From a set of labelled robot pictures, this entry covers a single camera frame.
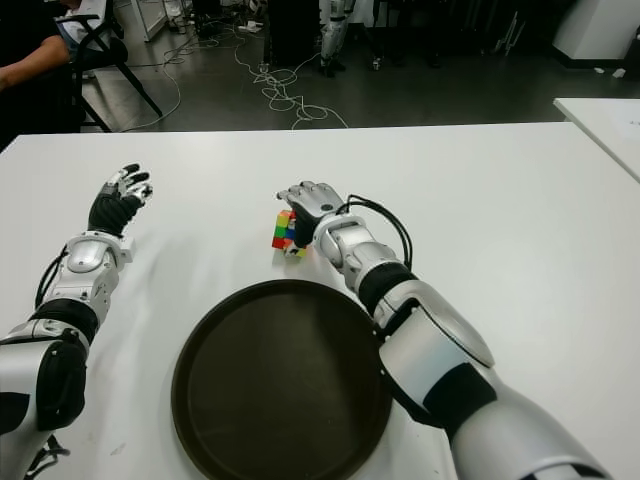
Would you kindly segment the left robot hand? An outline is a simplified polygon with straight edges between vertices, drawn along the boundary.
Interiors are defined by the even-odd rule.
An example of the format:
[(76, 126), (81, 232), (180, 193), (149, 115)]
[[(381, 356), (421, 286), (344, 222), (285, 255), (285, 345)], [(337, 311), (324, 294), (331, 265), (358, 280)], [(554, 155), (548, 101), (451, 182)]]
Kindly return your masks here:
[(88, 217), (88, 229), (121, 238), (125, 227), (151, 198), (150, 174), (138, 163), (119, 169), (101, 187)]

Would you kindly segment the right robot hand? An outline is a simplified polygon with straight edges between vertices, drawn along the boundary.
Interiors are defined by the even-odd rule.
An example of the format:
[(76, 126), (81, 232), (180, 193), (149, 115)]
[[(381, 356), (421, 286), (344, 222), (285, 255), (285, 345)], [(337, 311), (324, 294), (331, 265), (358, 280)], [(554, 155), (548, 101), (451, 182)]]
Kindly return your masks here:
[(294, 243), (298, 248), (309, 245), (316, 227), (327, 215), (335, 215), (344, 204), (337, 192), (326, 183), (302, 181), (276, 193), (295, 213)]

